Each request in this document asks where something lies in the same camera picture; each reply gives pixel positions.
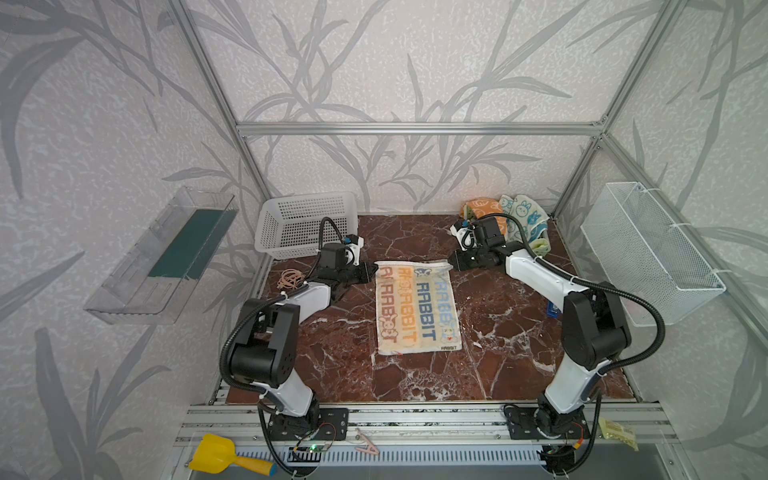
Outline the orange rabbit pattern towel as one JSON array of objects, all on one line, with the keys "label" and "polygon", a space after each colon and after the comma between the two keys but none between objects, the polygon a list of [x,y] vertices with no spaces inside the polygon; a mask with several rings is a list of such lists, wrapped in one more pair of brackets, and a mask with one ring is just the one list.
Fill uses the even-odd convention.
[{"label": "orange rabbit pattern towel", "polygon": [[503,213],[500,202],[492,198],[476,198],[461,207],[461,217],[465,220],[481,218],[492,213]]}]

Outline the striped rabbit text towel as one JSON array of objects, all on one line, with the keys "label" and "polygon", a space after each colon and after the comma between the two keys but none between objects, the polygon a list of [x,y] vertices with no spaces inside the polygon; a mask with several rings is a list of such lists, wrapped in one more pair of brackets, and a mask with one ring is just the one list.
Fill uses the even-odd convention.
[{"label": "striped rabbit text towel", "polygon": [[463,348],[452,266],[379,261],[375,276],[378,353],[383,356],[452,352]]}]

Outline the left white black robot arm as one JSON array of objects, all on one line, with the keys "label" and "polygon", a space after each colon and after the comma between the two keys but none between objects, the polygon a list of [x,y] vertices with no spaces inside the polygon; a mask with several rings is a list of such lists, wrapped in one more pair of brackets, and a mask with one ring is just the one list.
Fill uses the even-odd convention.
[{"label": "left white black robot arm", "polygon": [[320,407],[294,370],[300,324],[338,302],[353,285],[374,279],[378,266],[360,260],[364,239],[343,235],[329,217],[319,222],[318,253],[299,287],[269,300],[244,303],[218,361],[229,386],[256,393],[272,406],[270,420],[314,430]]}]

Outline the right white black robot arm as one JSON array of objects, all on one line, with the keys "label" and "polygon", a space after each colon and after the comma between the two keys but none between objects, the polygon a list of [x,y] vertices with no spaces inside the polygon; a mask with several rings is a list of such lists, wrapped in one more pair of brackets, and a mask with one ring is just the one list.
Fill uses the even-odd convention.
[{"label": "right white black robot arm", "polygon": [[[666,325],[658,309],[641,297],[608,282],[595,283],[571,275],[536,254],[525,240],[508,241],[498,226],[500,219],[511,221],[524,232],[522,223],[505,213],[454,223],[450,232],[459,248],[449,264],[458,271],[502,268],[508,277],[532,288],[561,312],[564,357],[555,377],[535,408],[505,407],[513,431],[557,439],[580,421],[584,405],[603,376],[639,363],[660,349]],[[632,343],[625,300],[651,315],[656,334],[640,353],[622,359],[620,354]]]}]

